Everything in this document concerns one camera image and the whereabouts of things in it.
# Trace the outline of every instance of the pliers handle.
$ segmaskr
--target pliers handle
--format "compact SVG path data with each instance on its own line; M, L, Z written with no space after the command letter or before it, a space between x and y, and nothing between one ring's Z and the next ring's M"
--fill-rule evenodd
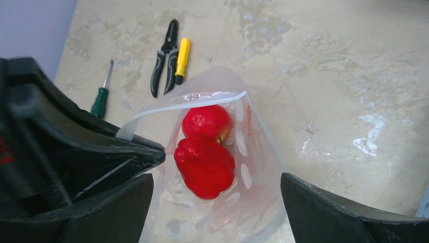
M164 94L170 92L174 88L178 53L179 49L177 48L173 48L169 51L167 63L167 83L165 84ZM167 53L164 51L157 52L155 68L153 69L152 77L150 79L150 92L155 98L158 96L159 80L161 79L161 73L164 69L166 55Z

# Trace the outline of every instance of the beige surface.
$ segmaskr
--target beige surface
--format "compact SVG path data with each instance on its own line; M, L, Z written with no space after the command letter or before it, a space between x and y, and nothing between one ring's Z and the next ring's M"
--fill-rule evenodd
M113 57L106 119L122 126L156 102L156 50L177 18L192 42L188 77L223 65L258 87L290 172L414 215L429 178L428 13L418 0L80 0L56 84L89 110ZM145 135L165 143L164 131ZM287 222L270 242L293 242Z

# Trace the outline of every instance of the green screwdriver handle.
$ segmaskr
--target green screwdriver handle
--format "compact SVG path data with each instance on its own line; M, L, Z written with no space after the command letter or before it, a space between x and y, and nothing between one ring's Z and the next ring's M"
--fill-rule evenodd
M103 87L98 89L98 95L95 99L94 105L91 108L91 114L94 116L103 119L106 114L106 103L107 95L109 91Z

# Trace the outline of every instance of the tabletop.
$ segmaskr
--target tabletop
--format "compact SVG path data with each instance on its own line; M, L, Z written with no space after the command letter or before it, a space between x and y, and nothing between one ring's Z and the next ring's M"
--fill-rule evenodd
M418 0L79 0L56 85L90 110L113 59L106 120L121 127L156 102L156 51L177 19L192 43L186 79L221 65L256 87L289 172L414 215L429 181L428 11ZM149 122L145 136L165 145L170 124ZM293 242L287 220L269 242Z

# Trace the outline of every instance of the yellow screwdriver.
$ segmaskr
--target yellow screwdriver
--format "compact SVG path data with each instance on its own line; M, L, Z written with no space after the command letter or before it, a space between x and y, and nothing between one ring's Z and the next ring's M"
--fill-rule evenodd
M107 73L103 86L98 89L98 95L95 98L95 102L91 108L91 114L101 119L103 119L104 115L106 114L107 95L109 94L107 84L109 83L110 76L112 74L112 68L113 60L110 60L109 72Z
M185 69L188 64L189 50L191 49L191 41L188 38L183 38L180 43L179 56L177 58L177 68L176 68L176 81L177 85L183 83L185 78Z

